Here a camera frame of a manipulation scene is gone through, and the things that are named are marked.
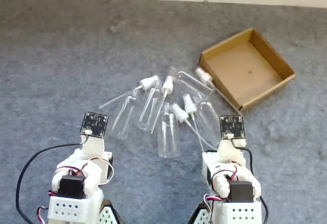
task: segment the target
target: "gray carpet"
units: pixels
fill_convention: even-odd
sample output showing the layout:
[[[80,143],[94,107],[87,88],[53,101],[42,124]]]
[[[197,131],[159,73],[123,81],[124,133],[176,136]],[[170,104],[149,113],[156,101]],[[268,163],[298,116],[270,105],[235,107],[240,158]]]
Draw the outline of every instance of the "gray carpet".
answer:
[[[171,65],[192,70],[202,50],[255,27],[297,74],[244,112],[269,223],[324,223],[326,23],[326,9],[299,7],[0,0],[0,222],[24,223],[14,202],[23,165],[40,148],[79,142],[86,110],[98,111]],[[231,112],[218,106],[220,114]],[[126,224],[186,223],[208,191],[197,139],[184,126],[180,134],[182,156],[175,160],[159,158],[156,136],[136,128],[126,141],[106,138],[116,174],[102,189]],[[44,153],[24,177],[21,205],[35,223],[36,208],[49,203],[54,168],[72,152]]]

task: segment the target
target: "white wire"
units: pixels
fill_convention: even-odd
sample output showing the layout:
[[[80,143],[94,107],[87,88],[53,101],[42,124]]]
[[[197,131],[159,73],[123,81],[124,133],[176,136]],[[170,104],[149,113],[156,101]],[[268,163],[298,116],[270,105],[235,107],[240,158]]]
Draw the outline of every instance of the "white wire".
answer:
[[[206,197],[208,197],[208,196],[210,196],[210,194],[205,194],[205,195],[203,196],[203,202],[204,202],[204,204],[208,207],[208,210],[211,212],[211,207],[210,207],[210,205],[208,204],[208,202],[206,201]]]
[[[111,174],[110,178],[109,178],[106,182],[104,182],[104,183],[100,183],[100,184],[99,184],[99,186],[104,186],[104,185],[106,185],[107,183],[109,183],[109,182],[111,181],[111,179],[113,178],[113,175],[114,175],[114,169],[113,169],[113,166],[111,165],[111,163],[110,163],[109,161],[107,161],[107,160],[105,160],[105,159],[102,159],[102,158],[100,158],[100,157],[98,157],[98,156],[94,156],[94,157],[90,158],[89,160],[93,160],[93,159],[99,159],[99,160],[102,160],[103,162],[107,163],[107,164],[110,166],[111,170],[112,170],[112,174]]]

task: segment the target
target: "cardboard box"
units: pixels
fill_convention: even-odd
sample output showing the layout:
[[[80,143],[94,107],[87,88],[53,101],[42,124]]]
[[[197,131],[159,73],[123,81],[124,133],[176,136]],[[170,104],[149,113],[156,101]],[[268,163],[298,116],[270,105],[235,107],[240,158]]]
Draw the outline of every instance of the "cardboard box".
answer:
[[[239,110],[295,77],[293,69],[255,29],[245,30],[203,51],[200,66]]]

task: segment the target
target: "white spray nozzle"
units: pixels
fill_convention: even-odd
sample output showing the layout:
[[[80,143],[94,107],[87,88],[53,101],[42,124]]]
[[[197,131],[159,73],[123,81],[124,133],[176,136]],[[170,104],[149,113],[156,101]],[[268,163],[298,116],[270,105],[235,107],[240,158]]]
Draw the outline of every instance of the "white spray nozzle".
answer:
[[[148,90],[149,88],[151,88],[156,84],[158,79],[159,79],[158,76],[152,76],[142,79],[139,83],[142,86],[143,90]]]
[[[201,82],[204,84],[211,84],[213,78],[209,73],[205,72],[201,67],[195,69],[196,75],[200,78]]]
[[[183,95],[183,100],[184,100],[184,104],[185,104],[185,111],[188,114],[192,114],[196,112],[196,105],[193,103],[191,95],[190,94],[185,94]]]
[[[176,103],[172,105],[172,111],[180,123],[185,122],[189,118],[189,115]]]
[[[165,82],[162,85],[161,92],[170,95],[173,92],[173,77],[167,76]]]

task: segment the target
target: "black circuit board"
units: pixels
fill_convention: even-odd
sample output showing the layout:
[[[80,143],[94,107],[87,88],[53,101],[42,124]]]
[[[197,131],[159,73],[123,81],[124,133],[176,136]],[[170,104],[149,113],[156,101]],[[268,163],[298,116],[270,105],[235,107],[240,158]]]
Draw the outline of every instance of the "black circuit board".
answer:
[[[91,113],[87,111],[84,115],[80,134],[85,135],[86,130],[91,130],[92,134],[90,136],[104,138],[107,123],[108,115]]]
[[[240,115],[220,116],[220,134],[225,139],[228,133],[234,134],[235,139],[245,138],[243,117]]]

